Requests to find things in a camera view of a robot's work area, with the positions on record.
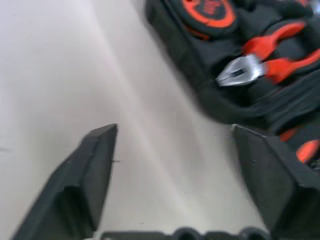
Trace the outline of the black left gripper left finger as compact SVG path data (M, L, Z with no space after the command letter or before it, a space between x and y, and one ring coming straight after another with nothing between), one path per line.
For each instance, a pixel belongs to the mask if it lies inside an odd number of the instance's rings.
M101 221L117 124L90 131L57 167L13 235L14 240L85 240Z

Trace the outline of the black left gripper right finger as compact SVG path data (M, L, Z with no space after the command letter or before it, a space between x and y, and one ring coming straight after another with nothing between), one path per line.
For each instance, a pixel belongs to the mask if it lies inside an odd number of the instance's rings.
M241 176L266 228L279 240L320 238L320 176L279 136L235 124Z

